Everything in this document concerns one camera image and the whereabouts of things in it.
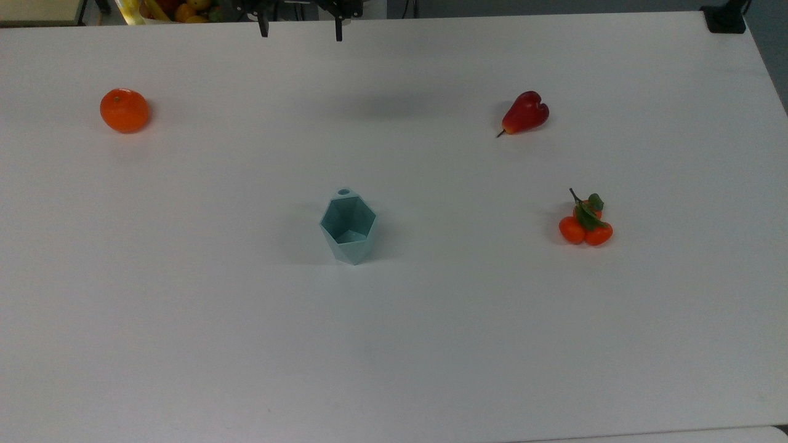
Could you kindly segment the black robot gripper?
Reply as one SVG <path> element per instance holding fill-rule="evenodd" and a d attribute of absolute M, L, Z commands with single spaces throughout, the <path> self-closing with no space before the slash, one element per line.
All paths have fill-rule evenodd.
<path fill-rule="evenodd" d="M 234 1 L 233 12 L 257 19 L 261 36 L 268 37 L 268 19 L 307 19 L 326 15 L 334 18 L 337 42 L 343 41 L 344 19 L 361 18 L 364 15 L 363 1 Z"/>

